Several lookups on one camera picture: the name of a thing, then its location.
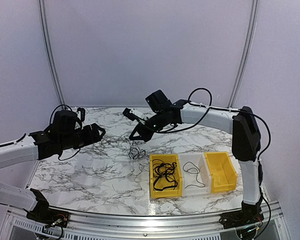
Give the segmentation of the small black cable remnant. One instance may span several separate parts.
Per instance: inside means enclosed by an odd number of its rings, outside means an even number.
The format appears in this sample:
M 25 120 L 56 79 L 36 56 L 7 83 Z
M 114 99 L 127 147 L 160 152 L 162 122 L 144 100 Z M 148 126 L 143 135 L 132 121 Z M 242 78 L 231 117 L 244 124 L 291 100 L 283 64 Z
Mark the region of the small black cable remnant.
M 132 160 L 139 160 L 146 156 L 146 151 L 139 147 L 139 145 L 134 141 L 130 140 L 128 136 L 124 136 L 124 139 L 127 141 L 128 148 L 128 157 Z

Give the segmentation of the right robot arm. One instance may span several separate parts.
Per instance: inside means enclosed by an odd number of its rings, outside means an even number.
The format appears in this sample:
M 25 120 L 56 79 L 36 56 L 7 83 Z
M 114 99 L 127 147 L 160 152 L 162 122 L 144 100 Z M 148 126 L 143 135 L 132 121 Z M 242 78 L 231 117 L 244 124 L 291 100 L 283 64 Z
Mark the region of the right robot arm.
M 154 134 L 177 133 L 175 127 L 180 124 L 188 124 L 190 129 L 201 125 L 231 134 L 232 155 L 241 169 L 243 200 L 240 210 L 223 215 L 222 220 L 225 223 L 240 221 L 248 224 L 258 217 L 261 218 L 261 132 L 256 121 L 258 116 L 252 109 L 248 106 L 240 109 L 214 107 L 211 103 L 204 105 L 190 99 L 171 102 L 161 90 L 153 92 L 145 100 L 154 112 L 152 117 L 146 117 L 130 108 L 123 111 L 125 117 L 137 121 L 129 136 L 130 140 L 148 142 Z

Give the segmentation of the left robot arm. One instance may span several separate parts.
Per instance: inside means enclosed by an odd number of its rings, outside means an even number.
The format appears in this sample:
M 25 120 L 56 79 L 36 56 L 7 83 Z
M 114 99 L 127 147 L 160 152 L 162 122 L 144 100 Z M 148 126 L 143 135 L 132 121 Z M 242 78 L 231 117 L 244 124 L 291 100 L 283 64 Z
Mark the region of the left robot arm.
M 47 128 L 25 133 L 21 138 L 0 144 L 0 170 L 19 163 L 35 162 L 54 155 L 61 157 L 63 151 L 73 149 L 77 153 L 86 146 L 100 142 L 106 130 L 96 123 L 84 125 L 85 109 L 55 109 Z M 43 194 L 36 189 L 22 189 L 0 182 L 0 204 L 24 209 L 31 215 L 48 223 L 53 211 Z

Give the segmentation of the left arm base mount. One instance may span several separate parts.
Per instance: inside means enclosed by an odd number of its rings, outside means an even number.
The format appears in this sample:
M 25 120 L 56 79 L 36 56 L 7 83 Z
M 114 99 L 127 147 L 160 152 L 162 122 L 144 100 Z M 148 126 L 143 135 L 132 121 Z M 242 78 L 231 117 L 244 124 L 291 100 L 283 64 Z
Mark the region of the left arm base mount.
M 48 227 L 59 225 L 66 228 L 69 222 L 70 213 L 68 211 L 50 208 L 48 200 L 37 189 L 31 188 L 30 191 L 34 194 L 36 203 L 32 210 L 26 210 L 26 217 Z

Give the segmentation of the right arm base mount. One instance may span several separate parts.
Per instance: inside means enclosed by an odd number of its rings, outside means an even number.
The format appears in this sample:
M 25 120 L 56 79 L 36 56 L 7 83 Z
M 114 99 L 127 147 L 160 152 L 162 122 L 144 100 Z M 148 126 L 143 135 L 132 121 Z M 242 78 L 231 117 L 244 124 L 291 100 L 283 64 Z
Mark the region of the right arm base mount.
M 264 220 L 261 203 L 262 198 L 256 204 L 241 202 L 241 209 L 229 211 L 221 214 L 219 223 L 224 229 L 237 228 L 250 225 Z

